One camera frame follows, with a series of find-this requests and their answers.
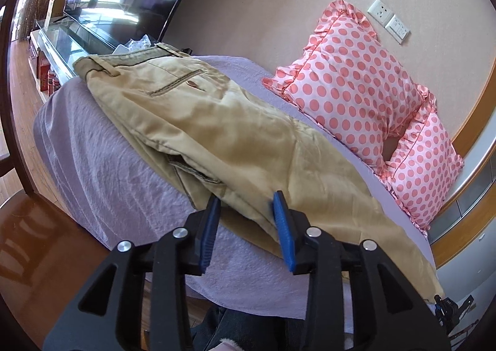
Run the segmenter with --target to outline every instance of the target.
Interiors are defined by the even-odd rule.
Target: red box
[[[48,59],[41,60],[40,63],[40,91],[48,90],[48,71],[50,71],[50,62]]]

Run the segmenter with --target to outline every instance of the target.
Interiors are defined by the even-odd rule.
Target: metal screw
[[[311,238],[317,238],[321,236],[321,234],[322,231],[316,226],[311,226],[310,228],[307,229],[307,235]]]
[[[188,230],[186,228],[176,228],[172,232],[172,236],[177,238],[177,239],[184,238],[184,237],[188,236]]]
[[[127,252],[132,246],[132,243],[128,240],[123,240],[117,245],[117,250],[120,252]]]
[[[363,243],[363,246],[365,250],[369,250],[369,251],[377,249],[377,243],[375,243],[373,240],[370,239],[367,239]]]

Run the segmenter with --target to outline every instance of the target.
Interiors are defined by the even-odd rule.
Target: plastic bag
[[[130,52],[134,52],[136,50],[147,49],[148,47],[152,47],[152,42],[148,35],[144,35],[141,40],[129,40],[126,43],[126,47]]]
[[[124,45],[118,45],[112,54],[127,54],[129,53],[129,49]]]

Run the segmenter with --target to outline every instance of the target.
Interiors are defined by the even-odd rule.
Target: waistband
[[[157,43],[154,47],[137,50],[125,54],[107,54],[102,56],[89,55],[74,62],[74,71],[86,82],[86,75],[90,71],[104,71],[111,77],[120,75],[120,71],[115,67],[125,65],[132,67],[148,60],[157,59],[159,57],[189,57],[185,53],[181,53],[175,47],[165,43]]]

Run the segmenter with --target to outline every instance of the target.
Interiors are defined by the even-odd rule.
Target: purple blanket
[[[201,57],[247,91],[319,129],[294,106],[265,89],[266,70],[244,58]],[[359,171],[386,215],[403,227],[434,265],[431,248],[372,171],[344,145],[322,134]],[[39,111],[36,147],[72,217],[105,246],[129,239],[145,244],[181,226],[193,212],[188,199],[162,180],[107,119],[80,79],[67,82]],[[258,315],[304,318],[308,276],[293,276],[282,259],[219,226],[212,262],[188,286],[218,305]],[[353,332],[351,293],[345,330]]]

